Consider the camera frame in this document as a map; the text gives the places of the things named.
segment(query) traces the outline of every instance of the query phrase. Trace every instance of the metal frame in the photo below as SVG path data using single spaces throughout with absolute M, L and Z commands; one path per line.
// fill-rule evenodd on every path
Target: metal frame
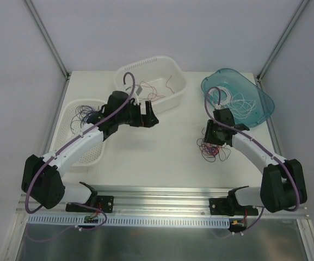
M 44 152 L 47 152 L 53 133 L 56 127 L 58 117 L 60 115 L 61 107 L 65 98 L 67 85 L 69 83 L 70 74 L 65 68 L 32 0 L 23 0 L 27 9 L 30 11 L 31 16 L 37 25 L 40 33 L 42 34 L 44 41 L 48 45 L 54 59 L 56 60 L 59 69 L 64 75 L 66 82 L 61 91 L 59 97 L 59 103 L 57 110 L 54 114 L 52 125 L 49 131 L 48 139 L 44 145 Z M 293 30 L 294 26 L 298 22 L 301 14 L 305 10 L 310 0 L 301 0 L 293 13 L 288 25 L 282 32 L 279 40 L 274 46 L 269 58 L 267 59 L 263 69 L 261 70 L 257 80 L 257 85 L 261 86 L 261 79 L 266 74 L 270 65 L 274 61 L 275 57 L 279 54 L 285 41 Z M 279 141 L 274 129 L 272 119 L 267 120 L 268 129 L 274 151 L 281 154 Z M 112 195 L 115 196 L 115 207 L 112 215 L 114 216 L 169 216 L 169 217 L 190 217 L 190 218 L 206 218 L 210 216 L 210 209 L 208 199 L 211 197 L 224 197 L 231 188 L 227 189 L 182 189 L 182 188 L 135 188 L 135 187 L 108 187 L 108 186 L 96 186 L 101 195 Z M 16 218 L 13 225 L 9 238 L 10 242 L 6 249 L 3 251 L 2 257 L 4 260 L 15 260 L 17 257 L 18 246 L 21 243 L 23 230 L 25 228 L 28 215 L 25 213 L 24 204 L 25 194 L 21 195 L 17 210 Z M 31 201 L 30 207 L 34 208 L 36 202 Z M 59 214 L 59 215 L 70 215 L 65 212 L 65 205 L 60 204 L 52 210 L 41 210 L 42 214 Z M 314 230 L 308 214 L 308 210 L 305 207 L 301 207 L 297 212 L 279 212 L 271 214 L 265 212 L 263 215 L 265 219 L 297 219 L 300 234 L 305 246 L 307 257 L 309 260 L 314 260 Z

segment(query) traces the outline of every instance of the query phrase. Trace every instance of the white tabletop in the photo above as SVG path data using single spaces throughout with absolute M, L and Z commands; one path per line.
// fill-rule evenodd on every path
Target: white tabletop
M 65 106 L 76 99 L 106 101 L 114 90 L 113 71 L 74 71 Z M 65 181 L 91 185 L 143 187 L 235 188 L 259 186 L 262 175 L 247 158 L 231 149 L 228 160 L 209 163 L 201 156 L 196 140 L 202 137 L 208 116 L 204 110 L 201 81 L 211 72 L 185 72 L 189 88 L 182 103 L 157 115 L 153 128 L 120 126 L 106 141 L 101 160 L 94 166 L 70 169 Z M 252 73 L 243 73 L 254 82 Z M 266 123 L 251 129 L 257 139 L 273 150 Z

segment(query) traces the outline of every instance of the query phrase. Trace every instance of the transparent teal bin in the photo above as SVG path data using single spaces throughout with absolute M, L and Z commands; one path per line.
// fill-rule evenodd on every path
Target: transparent teal bin
M 230 108 L 236 124 L 255 127 L 265 122 L 275 109 L 273 100 L 236 70 L 220 69 L 201 82 L 204 95 L 214 86 L 221 89 L 221 108 Z M 210 94 L 208 101 L 214 107 L 218 103 L 218 90 L 213 89 Z

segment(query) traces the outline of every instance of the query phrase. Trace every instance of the white wall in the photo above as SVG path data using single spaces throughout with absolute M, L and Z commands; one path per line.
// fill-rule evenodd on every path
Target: white wall
M 184 71 L 259 73 L 300 0 L 34 0 L 69 71 L 164 54 Z
M 276 105 L 273 120 L 283 153 L 303 164 L 314 224 L 314 1 L 263 83 Z
M 64 78 L 21 0 L 0 0 L 0 251 L 21 193 L 24 161 L 40 154 Z

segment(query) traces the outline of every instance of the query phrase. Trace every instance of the purple cable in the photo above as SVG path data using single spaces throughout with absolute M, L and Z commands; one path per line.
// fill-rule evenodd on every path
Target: purple cable
M 107 215 L 105 212 L 103 212 L 102 210 L 98 209 L 98 208 L 93 208 L 93 207 L 89 207 L 89 206 L 86 206 L 86 205 L 83 205 L 83 204 L 80 204 L 80 203 L 72 203 L 74 205 L 77 205 L 77 206 L 80 206 L 82 208 L 87 208 L 87 209 L 92 209 L 92 210 L 95 210 L 95 211 L 98 211 L 100 212 L 103 216 L 104 216 L 104 221 L 102 221 L 100 224 L 96 225 L 95 227 L 93 228 L 81 228 L 83 231 L 92 231 L 92 230 L 96 230 L 98 229 L 99 227 L 102 227 L 103 224 L 105 224 L 107 222 Z M 65 228 L 64 230 L 62 230 L 60 233 L 58 233 L 57 235 L 53 236 L 52 238 L 48 238 L 48 239 L 33 239 L 29 236 L 28 234 L 28 229 L 26 227 L 25 229 L 25 237 L 27 237 L 30 241 L 32 242 L 35 242 L 35 243 L 45 243 L 45 242 L 48 242 L 48 241 L 52 241 L 56 238 L 58 238 L 60 235 L 62 235 L 64 232 L 66 232 L 67 230 L 70 230 L 72 228 L 76 228 L 75 226 L 69 226 L 67 228 Z
M 87 130 L 85 130 L 83 132 L 83 135 L 84 134 L 87 134 L 89 131 L 91 131 L 92 129 L 94 129 L 95 127 L 99 126 L 100 124 L 108 121 L 109 119 L 111 119 L 114 115 L 116 115 L 128 102 L 129 100 L 131 99 L 131 97 L 133 96 L 134 94 L 134 91 L 135 91 L 135 77 L 134 75 L 131 73 L 131 72 L 126 72 L 123 76 L 123 83 L 125 84 L 125 77 L 127 75 L 130 75 L 132 80 L 133 80 L 133 88 L 131 89 L 131 93 L 129 94 L 128 98 L 124 101 L 124 103 L 118 107 L 117 110 L 115 110 L 114 112 L 112 112 L 110 115 L 108 115 L 107 117 L 103 118 L 101 121 L 99 121 L 97 124 L 91 126 L 90 128 L 88 128 Z M 66 143 L 62 148 L 60 148 L 56 153 L 55 155 L 58 156 L 60 153 L 62 153 L 62 151 L 64 151 L 67 147 L 69 147 L 71 144 L 73 144 L 76 140 L 78 140 L 81 136 L 78 135 L 76 137 L 74 137 L 72 140 L 70 140 L 68 143 Z M 29 207 L 28 207 L 28 203 L 29 203 L 29 199 L 30 199 L 30 194 L 31 194 L 31 191 L 32 191 L 32 188 L 37 180 L 37 178 L 39 177 L 39 175 L 41 175 L 41 173 L 43 172 L 44 168 L 54 159 L 54 157 L 50 157 L 50 159 L 45 162 L 43 164 L 43 166 L 41 168 L 39 168 L 39 170 L 37 171 L 36 175 L 33 177 L 28 189 L 27 189 L 27 193 L 26 193 L 26 199 L 25 199 L 25 210 L 28 214 L 34 214 L 36 213 L 41 207 L 42 205 L 39 205 L 36 209 L 34 210 L 30 210 Z
M 295 196 L 296 196 L 296 205 L 293 209 L 288 209 L 288 211 L 297 211 L 297 209 L 299 208 L 299 204 L 300 204 L 300 200 L 299 200 L 299 193 L 298 193 L 298 189 L 296 187 L 296 184 L 290 174 L 290 172 L 288 171 L 287 167 L 283 164 L 283 162 L 281 160 L 279 160 L 276 156 L 274 156 L 269 150 L 267 150 L 262 144 L 260 144 L 257 140 L 253 139 L 250 135 L 246 134 L 245 132 L 239 130 L 239 129 L 236 129 L 236 128 L 233 128 L 233 127 L 230 127 L 226 124 L 223 124 L 219 121 L 217 121 L 209 112 L 209 109 L 207 107 L 207 98 L 209 96 L 209 93 L 211 90 L 213 89 L 217 89 L 218 92 L 220 92 L 220 89 L 218 87 L 211 87 L 210 89 L 208 89 L 208 91 L 206 92 L 206 95 L 205 95 L 205 102 L 204 102 L 204 106 L 205 106 L 205 111 L 207 113 L 207 115 L 210 117 L 211 120 L 213 120 L 215 123 L 217 123 L 218 125 L 222 126 L 222 127 L 225 127 L 227 129 L 230 129 L 232 131 L 235 131 L 237 133 L 240 133 L 241 135 L 245 136 L 246 138 L 250 139 L 252 142 L 254 142 L 262 151 L 264 151 L 266 154 L 268 154 L 272 159 L 274 159 L 282 168 L 283 170 L 285 171 L 286 175 L 287 175 L 287 178 L 288 180 L 291 182 L 291 185 L 292 185 L 292 188 L 293 188 L 293 191 L 295 193 Z

